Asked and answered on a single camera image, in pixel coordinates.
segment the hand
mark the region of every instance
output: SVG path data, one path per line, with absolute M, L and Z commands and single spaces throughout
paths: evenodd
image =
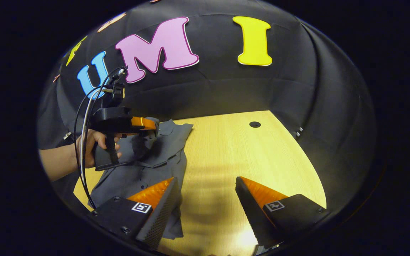
M 119 139 L 122 137 L 121 133 L 117 133 L 116 137 L 114 138 L 115 143 L 119 141 Z M 78 152 L 78 157 L 80 159 L 80 144 L 81 144 L 81 139 L 82 136 L 78 137 L 77 139 L 77 152 Z M 86 139 L 86 149 L 85 149 L 85 168 L 92 168 L 95 167 L 96 164 L 94 163 L 94 144 L 97 142 L 99 147 L 102 149 L 107 149 L 107 146 L 105 145 L 105 135 L 103 133 L 100 133 L 98 131 L 88 129 L 88 138 Z M 118 151 L 120 146 L 118 144 L 115 145 L 115 149 Z M 121 157 L 122 153 L 118 152 L 117 153 L 118 158 Z

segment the table surface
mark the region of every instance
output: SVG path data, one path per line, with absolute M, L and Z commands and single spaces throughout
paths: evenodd
M 252 121 L 261 124 L 249 126 Z M 187 167 L 181 194 L 184 237 L 162 238 L 158 251 L 171 256 L 251 256 L 257 240 L 235 192 L 243 176 L 286 196 L 301 193 L 326 208 L 314 167 L 270 111 L 176 120 L 193 124 L 184 152 Z M 103 172 L 86 169 L 91 190 Z M 89 209 L 80 180 L 75 196 Z

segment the black cable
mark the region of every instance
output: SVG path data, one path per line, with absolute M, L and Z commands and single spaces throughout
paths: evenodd
M 92 92 L 94 92 L 96 89 L 99 89 L 99 92 L 98 92 L 97 95 L 96 95 L 96 99 L 95 99 L 95 100 L 93 101 L 93 103 L 92 103 L 91 111 L 89 112 L 89 113 L 90 113 L 89 115 L 91 115 L 91 112 L 92 112 L 92 110 L 93 110 L 93 108 L 94 108 L 94 104 L 96 103 L 96 100 L 98 99 L 99 94 L 101 94 L 102 88 L 103 88 L 104 85 L 105 85 L 105 81 L 107 81 L 107 79 L 110 77 L 110 75 L 112 75 L 115 71 L 117 71 L 117 70 L 119 70 L 119 69 L 122 69 L 122 68 L 127 70 L 127 66 L 121 66 L 121 67 L 119 67 L 119 68 L 115 68 L 113 71 L 111 71 L 111 72 L 106 76 L 106 78 L 104 79 L 104 81 L 102 82 L 102 84 L 101 84 L 100 87 L 96 87 L 96 88 L 92 89 L 88 94 L 86 94 L 86 96 L 83 98 L 82 102 L 80 102 L 80 105 L 79 105 L 78 110 L 77 110 L 77 115 L 76 115 L 76 117 L 75 117 L 74 132 L 73 132 L 74 149 L 75 149 L 75 160 L 77 161 L 77 167 L 78 167 L 78 170 L 79 170 L 79 173 L 80 173 L 80 179 L 82 180 L 83 189 L 85 190 L 85 194 L 86 194 L 86 196 L 87 196 L 87 198 L 88 198 L 88 200 L 89 200 L 91 206 L 92 206 L 94 209 L 96 209 L 96 205 L 94 204 L 93 200 L 91 199 L 91 196 L 90 196 L 89 191 L 88 191 L 88 186 L 87 186 L 87 184 L 86 184 L 86 174 L 85 174 L 85 171 L 83 172 L 83 178 L 82 178 L 82 169 L 81 169 L 81 167 L 80 167 L 80 161 L 79 161 L 79 158 L 78 158 L 77 139 L 76 139 L 76 137 L 75 137 L 75 132 L 76 132 L 76 130 L 77 130 L 78 115 L 79 115 L 79 112 L 80 112 L 80 108 L 82 107 L 82 105 L 83 105 L 85 99 L 86 99 Z M 83 148 L 82 148 L 81 150 L 86 149 L 86 139 L 83 139 L 83 138 L 87 138 L 87 137 L 88 137 L 88 124 L 89 124 L 89 118 L 87 119 L 86 124 L 85 124 L 85 136 L 82 136 Z M 84 153 L 83 162 L 82 162 L 83 166 L 85 166 L 85 158 L 86 158 L 86 157 L 85 157 L 85 155 L 86 155 L 85 153 Z

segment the letter m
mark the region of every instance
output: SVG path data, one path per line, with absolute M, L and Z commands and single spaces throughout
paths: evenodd
M 164 21 L 156 29 L 151 43 L 136 34 L 118 42 L 115 48 L 121 51 L 128 66 L 126 81 L 134 83 L 145 77 L 145 71 L 138 67 L 137 60 L 151 73 L 156 73 L 162 50 L 165 55 L 162 66 L 165 69 L 185 68 L 198 63 L 199 57 L 192 53 L 184 29 L 188 21 L 187 17 Z

